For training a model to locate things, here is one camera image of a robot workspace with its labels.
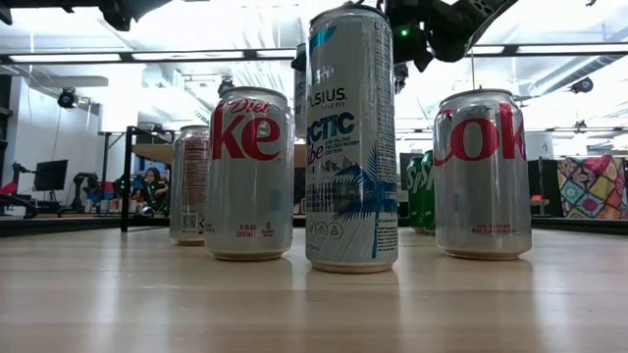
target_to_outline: aluminum can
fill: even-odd
[[[391,27],[343,5],[312,20],[306,256],[314,269],[389,270],[397,259]]]
[[[497,89],[441,103],[434,126],[436,239],[456,257],[512,260],[532,247],[523,114]]]
[[[178,245],[202,246],[205,241],[209,147],[209,126],[184,126],[175,141],[170,237]]]
[[[412,157],[407,168],[408,175],[408,208],[410,212],[408,221],[417,233],[422,233],[423,221],[421,220],[421,160],[422,157]]]
[[[296,60],[305,55],[305,43],[296,46]],[[295,135],[305,138],[307,133],[307,87],[305,70],[294,70],[294,124]]]
[[[432,151],[425,152],[421,161],[421,208],[419,214],[423,230],[428,234],[434,235],[436,232],[435,217],[435,189],[434,189],[434,153]]]
[[[294,119],[274,90],[221,93],[210,124],[206,247],[222,260],[270,260],[292,244]]]

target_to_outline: can bottom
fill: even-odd
[[[218,260],[224,261],[267,261],[267,260],[275,260],[282,257],[285,253],[285,250],[281,251],[271,251],[265,253],[250,253],[250,254],[235,254],[235,253],[219,253],[212,252],[214,257]]]
[[[329,261],[311,261],[311,263],[312,268],[318,271],[337,274],[374,274],[378,272],[388,271],[393,268],[393,263],[343,264]]]
[[[189,240],[176,240],[179,246],[204,246],[205,240],[203,239],[189,239]]]
[[[445,250],[447,255],[459,259],[467,260],[486,260],[486,261],[511,261],[519,260],[519,255],[522,253],[490,253],[490,252],[472,252],[472,251],[457,251],[457,250]]]

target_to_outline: palm tree graphic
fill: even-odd
[[[380,223],[380,213],[396,214],[396,182],[382,181],[378,176],[379,161],[377,147],[374,145],[369,153],[367,168],[364,170],[355,164],[344,168],[335,174],[330,182],[331,189],[338,185],[348,186],[358,190],[359,196],[342,202],[333,216],[334,221],[347,222],[353,219],[362,219],[375,213],[375,228],[373,230],[373,250],[371,258],[377,257],[377,228]]]

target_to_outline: table surface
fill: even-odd
[[[515,262],[400,232],[393,272],[227,263],[166,229],[0,239],[0,351],[626,352],[628,238],[534,231]]]

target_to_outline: can lid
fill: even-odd
[[[366,6],[366,5],[360,5],[360,4],[354,4],[352,2],[345,2],[344,4],[334,8],[334,9],[330,9],[327,11],[323,11],[322,13],[316,15],[312,20],[310,20],[310,25],[314,25],[314,23],[316,21],[318,21],[320,18],[322,18],[325,15],[328,15],[332,12],[335,11],[341,11],[341,10],[353,10],[353,9],[360,9],[360,10],[368,10],[368,11],[372,11],[380,16],[382,16],[386,22],[389,21],[389,18],[386,17],[386,15],[382,12],[382,10],[378,9],[378,8],[374,8],[372,6]]]
[[[191,129],[191,128],[209,128],[209,126],[203,126],[203,125],[182,126],[181,131],[185,129]]]
[[[278,91],[276,91],[274,89],[263,88],[263,87],[251,87],[251,86],[238,86],[238,87],[227,88],[224,91],[220,92],[220,97],[223,98],[228,93],[240,92],[240,91],[266,92],[266,93],[270,93],[270,94],[274,94],[274,95],[280,96],[282,99],[284,99],[286,101],[286,103],[288,102],[288,99],[282,93],[280,93],[280,92],[278,92]]]
[[[505,94],[505,95],[508,95],[508,96],[512,97],[512,92],[510,92],[509,90],[506,90],[506,89],[480,88],[480,89],[473,89],[473,90],[469,90],[469,91],[464,91],[464,92],[452,94],[452,95],[448,96],[447,98],[445,98],[443,101],[441,101],[441,104],[439,106],[442,106],[445,102],[450,101],[453,98],[458,98],[458,97],[462,97],[462,96],[465,96],[465,95],[468,95],[468,94],[477,94],[477,93],[502,93],[502,94]]]

